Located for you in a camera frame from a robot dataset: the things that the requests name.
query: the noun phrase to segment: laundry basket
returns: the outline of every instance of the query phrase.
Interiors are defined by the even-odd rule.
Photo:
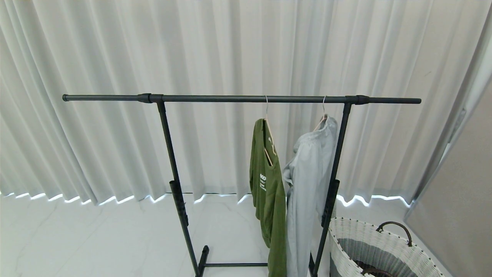
[[[407,238],[384,231],[402,227]],[[441,277],[432,260],[412,243],[409,231],[388,221],[379,227],[359,220],[334,218],[330,223],[331,277]]]

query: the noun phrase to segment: green long-sleeve sweatshirt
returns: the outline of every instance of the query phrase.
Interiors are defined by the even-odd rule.
[[[253,205],[256,207],[256,218],[260,220],[263,240],[270,248],[268,276],[285,277],[287,275],[285,191],[274,148],[266,121],[257,120],[251,146],[249,185],[253,195]],[[267,158],[265,149],[272,164]]]

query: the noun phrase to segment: brown basket handle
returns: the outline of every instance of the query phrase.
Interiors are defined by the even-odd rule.
[[[362,275],[365,275],[367,273],[381,273],[381,274],[384,274],[386,276],[393,277],[393,275],[387,273],[386,271],[380,270],[377,268],[367,268],[367,269],[362,270]]]
[[[410,236],[410,232],[401,223],[394,222],[394,221],[386,221],[386,222],[381,223],[381,225],[379,225],[379,227],[376,229],[376,231],[381,233],[381,231],[383,231],[383,226],[384,225],[388,225],[388,224],[395,224],[395,225],[398,225],[398,226],[402,227],[405,230],[406,235],[408,236],[408,246],[409,247],[412,247],[412,237]]]

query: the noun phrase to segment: garment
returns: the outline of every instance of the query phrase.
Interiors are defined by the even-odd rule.
[[[287,276],[306,277],[314,218],[321,222],[333,166],[337,122],[325,115],[319,129],[302,135],[294,145],[296,156],[282,176],[287,192]]]
[[[271,165],[265,149],[272,162]],[[263,240],[270,248],[268,276],[285,277],[287,274],[285,191],[275,146],[264,119],[257,120],[254,125],[249,185],[253,195],[253,205],[256,207],[256,218],[260,220]]]

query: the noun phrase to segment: clothes rack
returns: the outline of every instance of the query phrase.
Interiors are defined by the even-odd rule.
[[[138,101],[143,103],[156,103],[159,111],[160,120],[162,123],[162,129],[164,131],[164,138],[166,141],[167,152],[169,154],[169,161],[171,162],[171,169],[173,172],[174,180],[170,181],[171,191],[173,194],[174,203],[181,223],[181,228],[184,234],[184,240],[188,248],[191,263],[196,277],[202,277],[206,267],[263,267],[267,266],[267,263],[207,263],[207,257],[209,254],[209,247],[205,245],[202,250],[200,261],[197,263],[193,245],[191,243],[191,237],[188,231],[188,216],[186,214],[185,202],[183,200],[183,192],[181,190],[180,178],[178,174],[178,166],[176,165],[176,158],[174,156],[173,144],[171,141],[171,133],[169,131],[169,124],[166,116],[165,102],[236,102],[236,103],[340,103],[344,104],[343,117],[340,124],[340,131],[338,134],[337,147],[335,149],[335,157],[333,162],[332,173],[330,176],[330,183],[328,193],[326,196],[325,209],[322,216],[321,226],[323,231],[321,233],[321,240],[318,247],[318,253],[316,260],[311,255],[309,258],[309,273],[312,277],[318,276],[318,269],[321,263],[321,256],[328,235],[328,226],[330,225],[331,215],[333,207],[335,206],[335,200],[337,197],[338,187],[340,181],[336,179],[338,164],[340,162],[340,155],[343,146],[343,140],[345,138],[345,131],[347,129],[348,117],[352,105],[362,105],[369,103],[382,103],[382,104],[420,104],[421,99],[418,98],[378,98],[368,97],[364,95],[355,96],[226,96],[226,95],[162,95],[162,94],[139,94],[139,95],[66,95],[62,96],[64,101]]]

